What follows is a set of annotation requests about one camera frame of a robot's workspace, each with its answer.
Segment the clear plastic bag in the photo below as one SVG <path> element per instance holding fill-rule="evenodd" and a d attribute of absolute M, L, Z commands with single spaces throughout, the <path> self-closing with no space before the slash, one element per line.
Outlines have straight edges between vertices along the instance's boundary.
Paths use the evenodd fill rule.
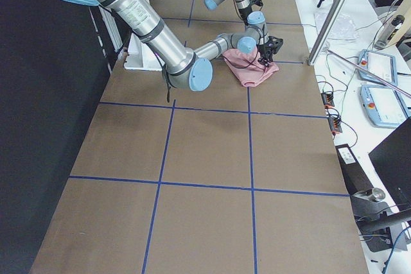
<path fill-rule="evenodd" d="M 325 23 L 327 15 L 328 12 L 324 10 L 314 12 L 315 25 L 318 34 L 320 33 Z M 358 37 L 359 34 L 356 30 L 354 20 L 351 18 L 350 15 L 341 13 L 337 17 L 330 31 L 328 39 L 352 41 L 356 40 Z"/>

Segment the pink Snoopy t-shirt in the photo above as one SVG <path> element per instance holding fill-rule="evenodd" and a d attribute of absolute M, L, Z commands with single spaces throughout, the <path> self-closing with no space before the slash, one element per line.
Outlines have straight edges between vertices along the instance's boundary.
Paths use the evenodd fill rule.
<path fill-rule="evenodd" d="M 256 47 L 248 54 L 229 49 L 222 57 L 244 87 L 257 87 L 279 70 L 276 63 L 271 62 L 268 66 L 259 63 L 260 53 Z"/>

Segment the upper orange black connector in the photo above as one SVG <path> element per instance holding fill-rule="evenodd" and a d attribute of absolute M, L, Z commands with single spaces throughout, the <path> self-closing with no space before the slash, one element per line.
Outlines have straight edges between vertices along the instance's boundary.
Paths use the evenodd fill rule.
<path fill-rule="evenodd" d="M 333 92 L 322 92 L 320 95 L 325 109 L 333 108 L 335 106 Z"/>

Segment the teach pendant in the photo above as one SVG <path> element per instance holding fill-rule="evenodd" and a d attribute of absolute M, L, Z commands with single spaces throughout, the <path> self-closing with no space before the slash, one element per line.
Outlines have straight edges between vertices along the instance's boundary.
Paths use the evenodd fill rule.
<path fill-rule="evenodd" d="M 382 128 L 397 128 L 410 117 L 401 94 L 378 85 L 362 85 L 360 97 L 371 123 Z"/>
<path fill-rule="evenodd" d="M 398 84 L 396 58 L 392 55 L 363 49 L 358 56 L 358 65 L 393 85 Z"/>

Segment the orange black connector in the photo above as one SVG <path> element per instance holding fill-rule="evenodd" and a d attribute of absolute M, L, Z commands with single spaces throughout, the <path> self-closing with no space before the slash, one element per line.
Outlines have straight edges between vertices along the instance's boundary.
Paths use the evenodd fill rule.
<path fill-rule="evenodd" d="M 322 92 L 320 95 L 325 109 L 333 108 L 335 106 L 333 92 Z"/>
<path fill-rule="evenodd" d="M 342 133 L 341 127 L 341 117 L 336 114 L 328 115 L 328 123 L 330 127 L 331 134 L 335 136 L 336 134 Z"/>

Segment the white metal mount base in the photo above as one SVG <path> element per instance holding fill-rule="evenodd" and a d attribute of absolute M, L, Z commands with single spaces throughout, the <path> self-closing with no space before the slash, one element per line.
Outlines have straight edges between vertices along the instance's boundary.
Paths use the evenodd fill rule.
<path fill-rule="evenodd" d="M 134 33 L 131 34 L 127 54 L 124 67 L 129 70 L 161 71 L 161 65 L 164 63 L 162 60 L 159 63 L 152 50 L 146 44 L 142 44 Z"/>

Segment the upper teach pendant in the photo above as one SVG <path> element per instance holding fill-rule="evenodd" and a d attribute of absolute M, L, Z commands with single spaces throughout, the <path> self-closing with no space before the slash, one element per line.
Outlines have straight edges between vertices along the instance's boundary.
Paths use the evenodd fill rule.
<path fill-rule="evenodd" d="M 358 65 L 393 85 L 398 84 L 396 58 L 392 55 L 363 49 L 358 56 Z"/>

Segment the silver knob black stand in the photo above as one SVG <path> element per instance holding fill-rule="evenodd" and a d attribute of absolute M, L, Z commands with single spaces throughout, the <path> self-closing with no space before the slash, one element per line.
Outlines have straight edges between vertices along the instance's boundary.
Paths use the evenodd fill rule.
<path fill-rule="evenodd" d="M 354 220 L 360 236 L 372 252 L 395 248 L 407 250 L 407 240 L 402 233 L 403 224 L 410 222 L 410 207 L 395 213 L 388 204 L 373 195 L 359 192 L 350 196 Z"/>

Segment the lower teach pendant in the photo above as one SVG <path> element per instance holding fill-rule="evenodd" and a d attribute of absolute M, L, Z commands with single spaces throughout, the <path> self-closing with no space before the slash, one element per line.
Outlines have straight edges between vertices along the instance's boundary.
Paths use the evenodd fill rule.
<path fill-rule="evenodd" d="M 397 128 L 410 117 L 401 94 L 378 85 L 362 85 L 360 97 L 371 123 L 382 128 Z"/>

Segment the aluminium frame post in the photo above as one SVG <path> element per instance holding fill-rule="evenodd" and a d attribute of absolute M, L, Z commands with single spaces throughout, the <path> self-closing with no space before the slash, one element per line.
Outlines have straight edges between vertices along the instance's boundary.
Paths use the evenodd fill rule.
<path fill-rule="evenodd" d="M 346 0 L 334 0 L 333 1 L 333 4 L 321 28 L 321 31 L 318 34 L 318 37 L 314 43 L 313 48 L 311 49 L 311 53 L 308 57 L 308 65 L 314 65 L 320 52 L 325 47 L 325 43 L 329 37 L 332 27 L 334 23 L 336 22 L 336 19 L 341 9 L 343 8 L 345 2 Z"/>

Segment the black monitor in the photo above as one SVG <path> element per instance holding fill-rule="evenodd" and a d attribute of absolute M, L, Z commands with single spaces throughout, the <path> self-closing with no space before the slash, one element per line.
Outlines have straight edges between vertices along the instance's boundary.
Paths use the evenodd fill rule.
<path fill-rule="evenodd" d="M 395 203 L 410 204 L 410 118 L 379 143 L 369 158 Z"/>

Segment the lower orange black connector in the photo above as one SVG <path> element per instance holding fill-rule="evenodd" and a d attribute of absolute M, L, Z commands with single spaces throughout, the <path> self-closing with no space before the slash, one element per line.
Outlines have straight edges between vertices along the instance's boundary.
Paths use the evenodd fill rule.
<path fill-rule="evenodd" d="M 331 134 L 335 136 L 336 134 L 342 133 L 341 127 L 341 117 L 336 114 L 328 115 L 328 123 L 330 127 Z"/>

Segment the black box with label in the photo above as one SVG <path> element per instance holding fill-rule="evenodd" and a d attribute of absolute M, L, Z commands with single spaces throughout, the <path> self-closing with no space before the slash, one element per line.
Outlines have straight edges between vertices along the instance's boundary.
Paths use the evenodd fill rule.
<path fill-rule="evenodd" d="M 350 195 L 372 189 L 369 178 L 347 144 L 335 146 L 346 189 Z"/>

